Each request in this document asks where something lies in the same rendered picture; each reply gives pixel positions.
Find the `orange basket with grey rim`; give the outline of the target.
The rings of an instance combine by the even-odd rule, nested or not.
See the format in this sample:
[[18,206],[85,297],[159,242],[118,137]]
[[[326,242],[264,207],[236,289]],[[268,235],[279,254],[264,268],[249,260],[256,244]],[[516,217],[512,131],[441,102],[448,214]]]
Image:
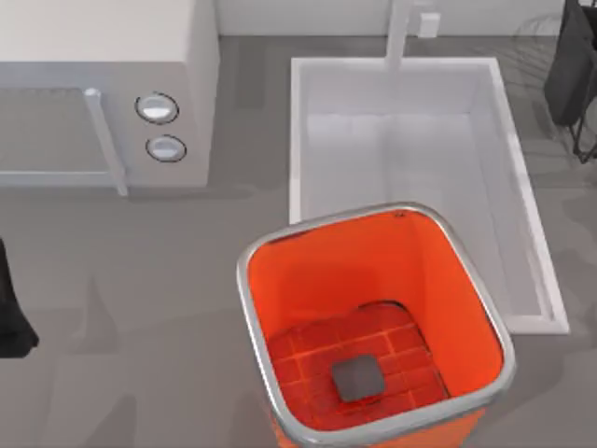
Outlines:
[[[236,270],[275,448],[463,448],[506,391],[507,326],[434,209],[389,203],[250,245]],[[385,390],[343,402],[333,364],[373,355]]]

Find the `white sink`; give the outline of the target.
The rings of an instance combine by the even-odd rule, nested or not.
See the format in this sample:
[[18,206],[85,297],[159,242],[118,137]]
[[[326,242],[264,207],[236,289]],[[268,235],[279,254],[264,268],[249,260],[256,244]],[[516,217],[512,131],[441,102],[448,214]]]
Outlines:
[[293,59],[290,222],[395,202],[451,224],[512,333],[569,332],[496,59]]

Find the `small microwave knob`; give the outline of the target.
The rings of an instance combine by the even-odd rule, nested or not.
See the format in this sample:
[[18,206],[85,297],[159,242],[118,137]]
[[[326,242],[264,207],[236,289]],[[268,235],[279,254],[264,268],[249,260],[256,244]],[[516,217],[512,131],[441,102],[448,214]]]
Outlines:
[[187,147],[177,137],[164,134],[146,141],[146,153],[155,161],[176,163],[186,157]]

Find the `dark grey square coaster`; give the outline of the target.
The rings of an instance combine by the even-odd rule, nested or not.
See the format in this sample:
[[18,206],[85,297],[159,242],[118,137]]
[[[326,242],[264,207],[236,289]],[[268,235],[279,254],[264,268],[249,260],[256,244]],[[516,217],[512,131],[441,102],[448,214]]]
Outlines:
[[331,367],[334,386],[343,402],[378,397],[385,390],[382,368],[373,355],[359,355]]

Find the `large microwave knob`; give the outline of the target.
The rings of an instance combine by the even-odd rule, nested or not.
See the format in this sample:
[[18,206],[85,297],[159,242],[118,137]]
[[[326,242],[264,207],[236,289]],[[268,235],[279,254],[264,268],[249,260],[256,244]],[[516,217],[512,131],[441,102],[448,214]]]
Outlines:
[[179,114],[175,99],[162,92],[137,97],[134,108],[141,119],[156,125],[171,123]]

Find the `pale microwave oven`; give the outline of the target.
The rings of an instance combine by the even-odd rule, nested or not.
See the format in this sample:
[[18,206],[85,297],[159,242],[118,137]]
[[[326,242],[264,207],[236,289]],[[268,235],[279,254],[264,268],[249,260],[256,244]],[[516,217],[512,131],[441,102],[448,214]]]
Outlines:
[[[219,68],[214,0],[0,0],[0,188],[112,188],[83,91],[102,93],[134,189],[207,184]],[[141,119],[162,92],[178,117]],[[146,141],[177,137],[187,155],[155,161]]]

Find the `tall white tap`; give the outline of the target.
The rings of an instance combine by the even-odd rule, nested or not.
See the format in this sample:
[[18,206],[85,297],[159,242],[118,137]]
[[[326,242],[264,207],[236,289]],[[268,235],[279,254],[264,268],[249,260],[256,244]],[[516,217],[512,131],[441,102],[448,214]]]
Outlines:
[[401,65],[413,4],[414,0],[391,1],[386,55],[384,58],[386,69],[390,73],[397,72]]

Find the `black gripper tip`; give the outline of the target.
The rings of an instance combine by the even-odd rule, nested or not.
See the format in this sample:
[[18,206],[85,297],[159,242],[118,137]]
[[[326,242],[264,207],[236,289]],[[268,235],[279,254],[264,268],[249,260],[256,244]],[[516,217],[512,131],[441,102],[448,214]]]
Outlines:
[[17,300],[0,237],[0,358],[25,358],[38,345],[39,337]]

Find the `white wall socket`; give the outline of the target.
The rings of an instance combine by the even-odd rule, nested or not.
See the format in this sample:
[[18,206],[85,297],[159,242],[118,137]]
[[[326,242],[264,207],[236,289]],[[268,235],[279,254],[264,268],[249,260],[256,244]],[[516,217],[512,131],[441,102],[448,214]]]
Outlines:
[[419,38],[435,38],[438,35],[441,15],[436,12],[422,12],[417,36]]

